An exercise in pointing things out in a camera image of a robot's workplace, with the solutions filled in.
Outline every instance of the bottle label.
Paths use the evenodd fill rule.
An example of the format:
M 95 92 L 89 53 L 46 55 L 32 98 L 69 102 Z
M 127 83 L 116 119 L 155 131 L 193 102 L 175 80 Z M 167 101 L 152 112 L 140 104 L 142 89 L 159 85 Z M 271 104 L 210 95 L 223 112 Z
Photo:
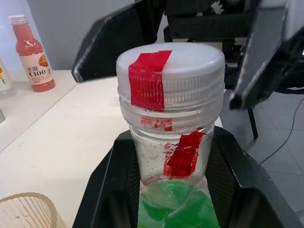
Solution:
M 43 52 L 19 57 L 32 85 L 40 85 L 53 80 L 47 58 Z
M 8 73 L 6 72 L 3 63 L 0 60 L 0 92 L 9 90 L 13 87 Z

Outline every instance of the black cable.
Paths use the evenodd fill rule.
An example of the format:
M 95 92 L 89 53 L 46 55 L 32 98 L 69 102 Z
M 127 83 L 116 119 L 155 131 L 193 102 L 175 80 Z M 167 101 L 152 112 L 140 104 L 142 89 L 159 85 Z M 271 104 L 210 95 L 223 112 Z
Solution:
M 264 160 L 262 160 L 260 162 L 260 164 L 262 164 L 263 162 L 267 161 L 269 158 L 271 158 L 272 156 L 275 155 L 276 152 L 278 152 L 285 144 L 286 142 L 288 141 L 288 139 L 290 138 L 291 136 L 291 133 L 293 132 L 293 129 L 294 129 L 294 124 L 295 124 L 295 114 L 296 114 L 296 111 L 298 111 L 299 107 L 300 107 L 300 104 L 302 103 L 302 101 L 304 101 L 304 98 L 299 102 L 297 108 L 295 109 L 295 112 L 294 112 L 294 120 L 293 120 L 293 125 L 291 127 L 291 130 L 290 130 L 290 133 L 289 133 L 289 136 L 287 137 L 287 139 L 285 140 L 285 142 L 275 151 L 273 152 L 271 155 L 269 155 L 268 157 L 266 157 Z

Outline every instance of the green liquid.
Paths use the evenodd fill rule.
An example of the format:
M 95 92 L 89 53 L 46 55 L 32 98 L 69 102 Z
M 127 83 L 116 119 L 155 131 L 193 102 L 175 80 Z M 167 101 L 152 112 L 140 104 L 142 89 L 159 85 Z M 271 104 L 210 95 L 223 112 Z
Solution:
M 219 228 L 212 201 L 190 184 L 154 182 L 141 193 L 138 228 Z

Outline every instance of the juice bottle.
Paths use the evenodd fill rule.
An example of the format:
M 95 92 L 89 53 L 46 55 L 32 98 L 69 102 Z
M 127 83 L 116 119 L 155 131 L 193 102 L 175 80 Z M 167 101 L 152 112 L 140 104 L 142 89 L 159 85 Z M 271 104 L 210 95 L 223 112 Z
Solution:
M 55 87 L 54 79 L 42 45 L 34 38 L 24 15 L 9 16 L 17 38 L 16 51 L 34 92 L 45 92 Z
M 16 94 L 16 90 L 10 80 L 8 72 L 0 59 L 0 100 L 10 98 Z

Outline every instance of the bottle neck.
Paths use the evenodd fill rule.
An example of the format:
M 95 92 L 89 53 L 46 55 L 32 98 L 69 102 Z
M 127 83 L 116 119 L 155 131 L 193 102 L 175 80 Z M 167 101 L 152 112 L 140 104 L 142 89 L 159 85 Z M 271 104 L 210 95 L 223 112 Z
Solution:
M 34 39 L 33 33 L 28 24 L 14 25 L 13 30 L 17 41 Z

